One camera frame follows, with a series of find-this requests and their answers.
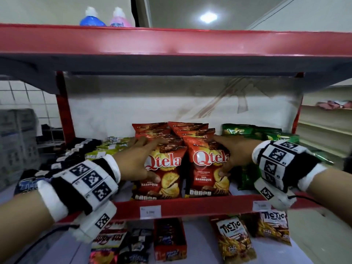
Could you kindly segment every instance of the price label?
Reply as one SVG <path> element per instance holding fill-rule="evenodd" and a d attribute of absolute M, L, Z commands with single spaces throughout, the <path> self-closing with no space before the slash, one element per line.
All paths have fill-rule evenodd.
<path fill-rule="evenodd" d="M 267 211 L 271 210 L 271 204 L 269 201 L 253 201 L 253 211 Z"/>
<path fill-rule="evenodd" d="M 140 207 L 140 219 L 147 220 L 147 219 L 159 219 L 161 218 L 161 206 L 147 206 L 147 207 Z"/>

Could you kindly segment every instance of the cable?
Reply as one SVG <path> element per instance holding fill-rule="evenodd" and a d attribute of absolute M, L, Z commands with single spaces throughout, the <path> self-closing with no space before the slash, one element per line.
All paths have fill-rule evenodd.
<path fill-rule="evenodd" d="M 320 204 L 318 201 L 315 201 L 314 199 L 312 199 L 312 198 L 309 198 L 309 197 L 306 197 L 306 196 L 302 196 L 302 195 L 291 195 L 291 196 L 288 196 L 287 198 L 288 199 L 292 199 L 292 198 L 304 198 L 304 199 L 307 199 L 307 200 L 309 200 L 309 201 L 312 201 L 312 202 L 314 202 L 314 203 L 316 203 L 316 204 L 318 204 L 318 205 L 320 205 L 320 206 L 323 206 L 322 204 Z"/>
<path fill-rule="evenodd" d="M 60 226 L 52 230 L 51 232 L 48 232 L 46 235 L 40 237 L 36 242 L 34 242 L 34 244 L 32 244 L 26 251 L 24 251 L 23 254 L 13 264 L 18 264 L 28 254 L 28 252 L 33 249 L 33 247 L 35 247 L 37 244 L 39 244 L 41 241 L 43 241 L 45 238 L 52 235 L 53 233 L 57 231 L 67 231 L 69 228 L 78 229 L 79 227 L 79 225 L 65 225 Z"/>

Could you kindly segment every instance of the tiled wall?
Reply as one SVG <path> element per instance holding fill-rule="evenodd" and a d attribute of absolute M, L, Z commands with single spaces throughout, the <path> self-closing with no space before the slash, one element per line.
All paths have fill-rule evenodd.
<path fill-rule="evenodd" d="M 0 80 L 0 109 L 32 108 L 40 124 L 61 128 L 56 96 L 19 80 Z"/>

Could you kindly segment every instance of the black and white glove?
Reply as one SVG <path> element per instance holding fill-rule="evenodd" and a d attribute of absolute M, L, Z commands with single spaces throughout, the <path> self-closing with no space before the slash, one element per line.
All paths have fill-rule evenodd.
<path fill-rule="evenodd" d="M 111 155 L 85 160 L 53 176 L 51 183 L 38 182 L 38 191 L 55 222 L 69 214 L 89 215 L 118 190 L 121 174 Z"/>
<path fill-rule="evenodd" d="M 296 201 L 289 198 L 294 195 L 290 188 L 306 191 L 314 176 L 326 169 L 306 147 L 285 140 L 262 142 L 253 150 L 252 160 L 262 172 L 255 188 L 278 210 Z"/>

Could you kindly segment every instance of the ceiling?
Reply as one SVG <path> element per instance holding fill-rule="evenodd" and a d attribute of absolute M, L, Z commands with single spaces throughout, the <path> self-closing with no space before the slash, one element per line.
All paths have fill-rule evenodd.
<path fill-rule="evenodd" d="M 284 0 L 149 0 L 153 28 L 245 30 Z M 212 12 L 211 23 L 200 20 Z"/>

